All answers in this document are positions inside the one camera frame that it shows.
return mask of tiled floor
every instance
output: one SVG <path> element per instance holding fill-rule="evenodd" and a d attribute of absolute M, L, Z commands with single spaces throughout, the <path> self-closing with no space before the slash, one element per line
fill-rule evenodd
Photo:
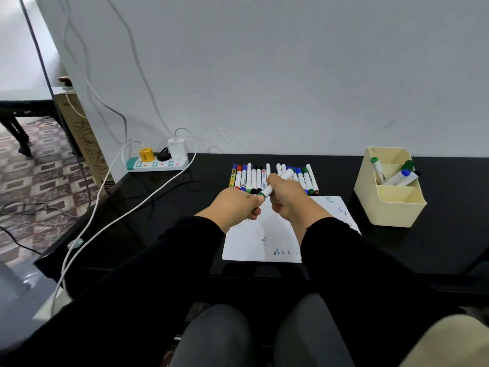
<path fill-rule="evenodd" d="M 0 129 L 4 131 L 0 133 L 0 205 L 15 200 L 43 202 L 70 215 L 83 215 L 88 207 L 87 189 L 63 130 L 52 118 L 20 123 L 30 137 L 33 158 L 19 154 L 19 144 L 14 137 Z M 88 167 L 84 167 L 84 172 L 94 201 L 97 187 Z M 0 216 L 0 225 L 7 228 L 19 243 L 40 252 L 75 221 L 76 218 L 57 210 L 40 211 L 29 216 Z M 26 222 L 32 224 L 16 227 Z M 36 254 L 16 246 L 9 236 L 0 231 L 0 260 L 13 266 L 33 255 Z"/>

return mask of white paper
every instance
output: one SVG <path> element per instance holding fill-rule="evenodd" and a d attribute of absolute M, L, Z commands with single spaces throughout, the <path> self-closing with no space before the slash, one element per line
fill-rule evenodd
<path fill-rule="evenodd" d="M 360 233 L 341 197 L 311 198 Z M 226 234 L 223 260 L 301 263 L 300 247 L 290 223 L 272 210 L 270 198 L 261 209 L 257 220 L 244 220 Z"/>

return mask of white power strip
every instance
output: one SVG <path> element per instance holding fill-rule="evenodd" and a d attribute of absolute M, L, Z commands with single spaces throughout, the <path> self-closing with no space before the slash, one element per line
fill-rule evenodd
<path fill-rule="evenodd" d="M 141 157 L 133 157 L 126 162 L 127 171 L 136 173 L 144 171 L 178 171 L 188 165 L 188 157 L 171 158 L 166 161 L 143 162 Z"/>

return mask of black desk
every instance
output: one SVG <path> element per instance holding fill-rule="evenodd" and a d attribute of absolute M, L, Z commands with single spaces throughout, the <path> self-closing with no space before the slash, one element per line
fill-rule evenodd
<path fill-rule="evenodd" d="M 423 172 L 420 184 L 428 205 L 412 228 L 377 227 L 368 222 L 353 192 L 361 161 L 360 156 L 198 154 L 184 174 L 84 249 L 67 273 L 68 291 L 77 296 L 125 259 L 151 245 L 179 217 L 194 215 L 207 207 L 228 185 L 232 164 L 268 162 L 274 171 L 275 164 L 280 162 L 296 166 L 310 163 L 321 195 L 341 196 L 367 240 L 422 274 L 435 288 L 484 294 L 480 278 L 472 278 L 466 272 L 489 247 L 486 192 L 489 159 L 416 157 L 416 168 Z M 101 200 L 85 240 L 174 175 L 173 172 L 125 175 L 110 196 Z M 89 213 L 36 261 L 46 276 L 58 280 L 66 245 L 85 226 Z M 222 248 L 221 245 L 214 259 L 204 297 L 211 294 L 213 299 L 223 301 L 232 291 L 242 294 L 245 288 L 254 294 L 260 291 L 269 294 L 271 289 L 290 288 L 290 283 L 300 283 L 302 291 L 311 290 L 309 281 L 304 279 L 308 278 L 307 271 L 301 264 L 224 261 Z"/>

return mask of desk organizer compartment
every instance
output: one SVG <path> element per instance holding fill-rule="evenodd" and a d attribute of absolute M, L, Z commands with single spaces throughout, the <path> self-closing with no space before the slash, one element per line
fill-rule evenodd
<path fill-rule="evenodd" d="M 385 176 L 390 178 L 411 160 L 411 154 L 404 148 L 367 147 L 355 184 L 355 193 L 372 224 L 411 227 L 426 206 L 419 179 L 409 186 L 380 185 L 372 157 L 378 157 Z"/>

